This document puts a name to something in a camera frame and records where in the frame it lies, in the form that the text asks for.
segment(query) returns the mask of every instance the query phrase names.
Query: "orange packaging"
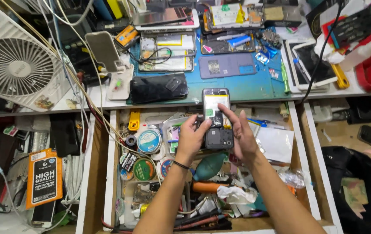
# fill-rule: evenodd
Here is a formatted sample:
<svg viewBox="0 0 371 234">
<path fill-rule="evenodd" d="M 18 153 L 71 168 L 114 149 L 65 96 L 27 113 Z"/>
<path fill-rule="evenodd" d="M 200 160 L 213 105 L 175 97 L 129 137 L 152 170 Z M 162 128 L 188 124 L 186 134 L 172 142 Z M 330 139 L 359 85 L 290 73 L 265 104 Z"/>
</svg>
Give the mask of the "orange packaging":
<svg viewBox="0 0 371 234">
<path fill-rule="evenodd" d="M 62 160 L 57 157 L 57 152 L 49 148 L 30 153 L 26 209 L 62 197 Z"/>
</svg>

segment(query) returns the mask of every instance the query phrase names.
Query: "white tissue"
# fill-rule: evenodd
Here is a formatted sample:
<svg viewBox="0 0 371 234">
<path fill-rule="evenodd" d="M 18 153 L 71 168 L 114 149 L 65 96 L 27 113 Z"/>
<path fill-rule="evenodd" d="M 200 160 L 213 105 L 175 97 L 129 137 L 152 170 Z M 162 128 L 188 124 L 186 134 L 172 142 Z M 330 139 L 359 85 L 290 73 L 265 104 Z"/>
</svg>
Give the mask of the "white tissue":
<svg viewBox="0 0 371 234">
<path fill-rule="evenodd" d="M 219 188 L 217 189 L 217 195 L 221 199 L 226 198 L 227 204 L 238 205 L 254 203 L 257 196 L 257 194 L 255 195 L 250 192 L 245 192 L 243 191 L 243 189 L 236 186 L 233 187 L 219 186 Z"/>
</svg>

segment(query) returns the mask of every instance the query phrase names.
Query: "qr code sticker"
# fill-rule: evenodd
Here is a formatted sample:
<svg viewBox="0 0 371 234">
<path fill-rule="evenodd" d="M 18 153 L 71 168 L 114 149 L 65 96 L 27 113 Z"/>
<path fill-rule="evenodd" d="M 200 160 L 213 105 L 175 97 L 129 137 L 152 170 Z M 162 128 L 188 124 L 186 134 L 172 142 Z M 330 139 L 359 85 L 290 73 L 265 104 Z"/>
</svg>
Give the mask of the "qr code sticker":
<svg viewBox="0 0 371 234">
<path fill-rule="evenodd" d="M 47 154 L 45 152 L 39 152 L 37 154 L 31 155 L 31 161 L 35 161 L 35 160 L 42 159 L 45 157 L 47 157 Z"/>
<path fill-rule="evenodd" d="M 209 61 L 209 71 L 210 71 L 210 75 L 220 74 L 219 61 L 217 61 L 217 60 L 210 60 Z"/>
</svg>

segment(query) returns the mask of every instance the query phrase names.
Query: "yellow tool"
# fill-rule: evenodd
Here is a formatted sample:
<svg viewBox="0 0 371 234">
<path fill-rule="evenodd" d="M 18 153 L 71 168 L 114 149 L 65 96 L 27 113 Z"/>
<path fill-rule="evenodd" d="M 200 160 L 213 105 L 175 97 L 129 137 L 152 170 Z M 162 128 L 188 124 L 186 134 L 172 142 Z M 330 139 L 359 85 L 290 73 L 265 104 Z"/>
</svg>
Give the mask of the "yellow tool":
<svg viewBox="0 0 371 234">
<path fill-rule="evenodd" d="M 141 109 L 131 109 L 131 118 L 129 119 L 129 130 L 137 131 L 141 120 Z"/>
<path fill-rule="evenodd" d="M 338 64 L 332 64 L 331 67 L 333 68 L 333 71 L 335 75 L 338 77 L 337 79 L 337 85 L 340 89 L 347 89 L 350 87 L 350 83 L 348 82 L 347 77 L 345 76 L 343 70 Z"/>
</svg>

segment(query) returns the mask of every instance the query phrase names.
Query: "hand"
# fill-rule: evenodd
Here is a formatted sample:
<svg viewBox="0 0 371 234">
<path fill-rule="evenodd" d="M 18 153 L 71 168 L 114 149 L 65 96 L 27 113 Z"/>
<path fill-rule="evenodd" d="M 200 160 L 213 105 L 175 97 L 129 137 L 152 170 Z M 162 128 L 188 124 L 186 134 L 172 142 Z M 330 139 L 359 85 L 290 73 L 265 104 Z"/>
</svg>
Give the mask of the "hand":
<svg viewBox="0 0 371 234">
<path fill-rule="evenodd" d="M 247 122 L 245 111 L 242 110 L 240 116 L 237 117 L 233 111 L 229 110 L 223 104 L 218 104 L 218 107 L 233 124 L 233 135 L 235 136 L 234 154 L 244 162 L 246 166 L 250 167 L 253 165 L 256 155 L 261 152 L 259 151 L 255 136 Z"/>
<path fill-rule="evenodd" d="M 197 115 L 193 114 L 180 127 L 180 138 L 175 160 L 187 167 L 193 163 L 193 158 L 203 143 L 204 134 L 209 130 L 212 123 L 211 120 L 204 120 L 197 129 L 197 126 L 194 125 L 196 119 Z"/>
</svg>

